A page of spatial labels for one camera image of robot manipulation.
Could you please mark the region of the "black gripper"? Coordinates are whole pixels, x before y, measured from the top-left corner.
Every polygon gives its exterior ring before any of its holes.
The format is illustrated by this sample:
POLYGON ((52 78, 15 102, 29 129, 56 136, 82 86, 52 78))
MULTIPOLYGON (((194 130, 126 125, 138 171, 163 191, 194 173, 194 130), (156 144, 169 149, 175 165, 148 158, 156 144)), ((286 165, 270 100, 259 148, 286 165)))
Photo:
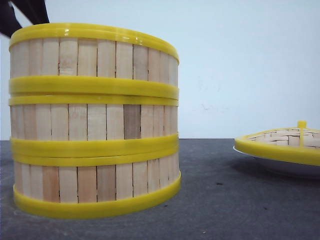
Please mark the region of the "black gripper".
POLYGON ((48 24, 49 17, 44 0, 1 0, 0 1, 0 33, 11 38, 22 26, 16 18, 14 4, 33 24, 48 24))

